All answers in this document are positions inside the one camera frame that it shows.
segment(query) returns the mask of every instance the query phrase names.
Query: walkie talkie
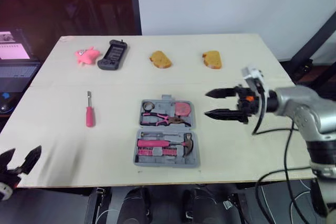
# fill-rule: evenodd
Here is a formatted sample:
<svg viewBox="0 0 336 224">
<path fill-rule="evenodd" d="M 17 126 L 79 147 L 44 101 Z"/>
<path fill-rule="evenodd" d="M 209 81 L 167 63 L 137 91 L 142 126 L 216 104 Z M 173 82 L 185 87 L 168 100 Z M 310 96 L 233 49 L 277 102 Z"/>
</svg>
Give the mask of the walkie talkie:
<svg viewBox="0 0 336 224">
<path fill-rule="evenodd" d="M 97 62 L 98 67 L 103 70 L 117 70 L 126 49 L 127 44 L 122 40 L 111 40 L 109 50 L 107 50 L 104 58 Z"/>
</svg>

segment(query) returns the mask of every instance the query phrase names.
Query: pink toy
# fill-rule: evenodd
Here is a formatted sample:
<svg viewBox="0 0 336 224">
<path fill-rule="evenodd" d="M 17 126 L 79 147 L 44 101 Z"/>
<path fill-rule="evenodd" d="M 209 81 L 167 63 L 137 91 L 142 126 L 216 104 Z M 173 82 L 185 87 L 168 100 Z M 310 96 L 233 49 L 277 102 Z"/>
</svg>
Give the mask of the pink toy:
<svg viewBox="0 0 336 224">
<path fill-rule="evenodd" d="M 77 56 L 78 63 L 85 63 L 85 64 L 94 64 L 96 58 L 100 55 L 100 51 L 94 50 L 93 47 L 90 47 L 87 50 L 78 50 L 75 52 Z"/>
</svg>

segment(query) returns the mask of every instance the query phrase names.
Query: bread slice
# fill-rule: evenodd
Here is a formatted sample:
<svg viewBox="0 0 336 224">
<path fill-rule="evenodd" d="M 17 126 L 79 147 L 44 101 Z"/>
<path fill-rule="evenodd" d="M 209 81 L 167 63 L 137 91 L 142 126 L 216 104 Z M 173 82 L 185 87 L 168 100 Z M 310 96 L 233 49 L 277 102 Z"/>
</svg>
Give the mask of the bread slice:
<svg viewBox="0 0 336 224">
<path fill-rule="evenodd" d="M 222 68 L 222 61 L 218 51 L 208 51 L 203 54 L 204 64 L 212 69 Z"/>
<path fill-rule="evenodd" d="M 172 62 L 162 51 L 155 51 L 150 60 L 157 68 L 168 68 L 172 65 Z"/>
</svg>

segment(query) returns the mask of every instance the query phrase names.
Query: white table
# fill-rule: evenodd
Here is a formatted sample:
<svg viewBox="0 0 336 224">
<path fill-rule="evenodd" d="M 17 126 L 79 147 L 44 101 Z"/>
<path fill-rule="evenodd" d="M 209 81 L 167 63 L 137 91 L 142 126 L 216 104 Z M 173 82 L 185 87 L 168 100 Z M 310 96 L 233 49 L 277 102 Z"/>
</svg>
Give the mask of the white table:
<svg viewBox="0 0 336 224">
<path fill-rule="evenodd" d="M 74 52 L 95 46 L 102 53 L 109 40 L 129 45 L 118 71 L 79 66 Z M 20 187 L 77 187 L 143 184 L 248 182 L 282 168 L 288 133 L 251 136 L 257 118 L 248 125 L 215 121 L 203 113 L 234 108 L 236 98 L 212 99 L 213 88 L 244 83 L 240 70 L 253 63 L 270 88 L 290 86 L 287 74 L 258 35 L 76 36 L 58 41 L 40 72 L 0 134 L 0 152 L 15 147 L 10 166 L 42 145 L 42 155 Z M 154 67 L 149 56 L 162 50 L 172 60 L 168 69 Z M 223 68 L 212 70 L 202 53 L 218 50 Z M 92 92 L 96 126 L 85 126 L 86 91 Z M 138 167 L 132 162 L 141 100 L 171 94 L 195 106 L 200 166 L 197 168 Z M 261 129 L 290 126 L 287 118 L 266 115 Z M 294 133 L 289 167 L 306 166 L 309 155 Z M 292 178 L 309 178 L 309 170 Z M 271 179 L 284 179 L 278 174 Z"/>
</svg>

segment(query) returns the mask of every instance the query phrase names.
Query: pink pliers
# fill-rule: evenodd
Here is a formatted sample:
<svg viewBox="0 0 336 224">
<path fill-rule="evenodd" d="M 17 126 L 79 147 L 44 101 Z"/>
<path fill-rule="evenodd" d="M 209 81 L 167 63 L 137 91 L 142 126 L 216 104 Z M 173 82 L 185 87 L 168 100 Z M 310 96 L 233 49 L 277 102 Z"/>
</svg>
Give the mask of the pink pliers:
<svg viewBox="0 0 336 224">
<path fill-rule="evenodd" d="M 157 121 L 156 123 L 151 123 L 151 122 L 141 122 L 141 125 L 148 125 L 148 126 L 159 126 L 159 125 L 163 125 L 163 126 L 168 126 L 171 123 L 173 124 L 180 124 L 180 123 L 184 123 L 186 126 L 191 127 L 191 125 L 187 122 L 185 122 L 183 119 L 178 118 L 176 116 L 169 116 L 167 114 L 159 114 L 159 113 L 153 113 L 153 112 L 145 112 L 141 114 L 142 117 L 144 118 L 145 116 L 156 116 L 157 118 L 162 118 L 163 120 L 161 121 Z"/>
</svg>

